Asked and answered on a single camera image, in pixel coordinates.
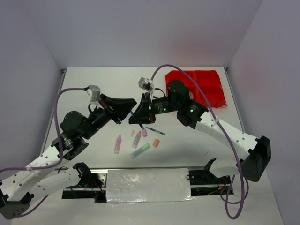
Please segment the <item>dark blue pen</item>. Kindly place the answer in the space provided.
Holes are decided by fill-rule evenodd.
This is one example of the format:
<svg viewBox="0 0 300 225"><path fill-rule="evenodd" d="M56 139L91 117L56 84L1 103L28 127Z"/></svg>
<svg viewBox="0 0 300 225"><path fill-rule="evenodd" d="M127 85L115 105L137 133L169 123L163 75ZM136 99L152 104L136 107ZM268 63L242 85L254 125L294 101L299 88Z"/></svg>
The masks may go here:
<svg viewBox="0 0 300 225"><path fill-rule="evenodd" d="M140 128L141 128L142 130L145 129L144 126L143 126L142 124L138 124L138 125L140 126Z"/></svg>

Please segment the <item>blue pen with label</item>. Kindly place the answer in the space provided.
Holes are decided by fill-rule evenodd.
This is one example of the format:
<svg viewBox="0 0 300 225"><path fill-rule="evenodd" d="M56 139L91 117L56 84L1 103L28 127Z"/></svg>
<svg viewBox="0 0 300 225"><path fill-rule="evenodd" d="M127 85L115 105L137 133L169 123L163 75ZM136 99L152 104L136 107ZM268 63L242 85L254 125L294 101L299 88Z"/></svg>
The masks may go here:
<svg viewBox="0 0 300 225"><path fill-rule="evenodd" d="M159 131L159 130L157 130L157 129L154 129L154 128L151 128L151 127L145 127L146 129L148 129L148 130L151 130L151 131L153 131L153 132L156 132L156 133L158 133L158 134L161 134L161 135L165 135L165 133L164 132L161 132L161 131Z"/></svg>

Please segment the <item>large silver tape roll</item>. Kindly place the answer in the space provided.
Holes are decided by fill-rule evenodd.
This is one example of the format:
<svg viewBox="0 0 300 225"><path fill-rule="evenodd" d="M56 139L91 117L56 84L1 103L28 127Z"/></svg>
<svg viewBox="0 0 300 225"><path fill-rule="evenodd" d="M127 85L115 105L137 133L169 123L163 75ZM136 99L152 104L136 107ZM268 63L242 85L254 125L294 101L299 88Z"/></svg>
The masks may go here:
<svg viewBox="0 0 300 225"><path fill-rule="evenodd" d="M190 97L190 99L194 99L194 95L192 92L189 92L189 97Z"/></svg>

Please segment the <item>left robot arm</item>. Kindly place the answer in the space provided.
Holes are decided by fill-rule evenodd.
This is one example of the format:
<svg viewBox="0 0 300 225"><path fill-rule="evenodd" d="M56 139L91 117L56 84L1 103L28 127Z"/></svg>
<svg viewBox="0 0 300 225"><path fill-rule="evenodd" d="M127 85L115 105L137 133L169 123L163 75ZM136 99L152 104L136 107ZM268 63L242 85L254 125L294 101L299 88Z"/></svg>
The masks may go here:
<svg viewBox="0 0 300 225"><path fill-rule="evenodd" d="M62 133L35 160L0 182L0 213L11 220L23 215L30 204L60 188L71 186L86 187L93 182L100 186L85 163L76 163L64 172L50 176L57 168L63 167L88 147L86 142L109 121L116 124L127 117L136 101L133 98L111 98L100 94L98 106L85 117L78 111L67 113L60 124Z"/></svg>

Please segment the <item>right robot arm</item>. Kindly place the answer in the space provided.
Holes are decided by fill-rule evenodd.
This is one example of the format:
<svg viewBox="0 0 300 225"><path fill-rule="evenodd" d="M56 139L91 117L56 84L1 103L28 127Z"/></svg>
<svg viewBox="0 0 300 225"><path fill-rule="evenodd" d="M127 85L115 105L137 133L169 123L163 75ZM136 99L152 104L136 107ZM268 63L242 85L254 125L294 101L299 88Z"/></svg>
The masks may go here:
<svg viewBox="0 0 300 225"><path fill-rule="evenodd" d="M138 108L128 122L148 125L155 122L156 115L169 112L176 112L182 125L204 132L233 150L232 162L214 158L206 164L203 174L208 183L239 173L249 181L260 180L271 160L270 140L265 136L248 135L213 116L207 107L190 99L189 89L182 81L169 82L165 97L151 99L149 93L143 93Z"/></svg>

